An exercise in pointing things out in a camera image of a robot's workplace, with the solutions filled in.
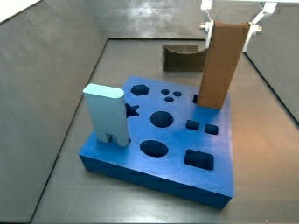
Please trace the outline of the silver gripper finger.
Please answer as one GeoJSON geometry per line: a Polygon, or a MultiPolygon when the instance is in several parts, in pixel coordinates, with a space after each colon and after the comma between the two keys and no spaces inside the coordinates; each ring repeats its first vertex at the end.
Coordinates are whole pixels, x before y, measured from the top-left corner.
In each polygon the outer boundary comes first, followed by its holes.
{"type": "Polygon", "coordinates": [[[277,5],[278,5],[278,2],[264,2],[261,12],[257,14],[257,16],[249,22],[248,38],[246,38],[246,42],[245,42],[245,46],[244,46],[244,50],[242,50],[244,53],[249,49],[249,43],[250,43],[252,37],[264,31],[261,22],[265,21],[266,19],[269,19],[270,16],[274,14],[277,5]]]}
{"type": "Polygon", "coordinates": [[[214,20],[212,19],[210,10],[213,8],[214,0],[201,0],[201,11],[204,13],[205,22],[201,24],[201,29],[208,34],[206,38],[206,48],[210,48],[212,44],[212,34],[214,28],[214,20]]]}

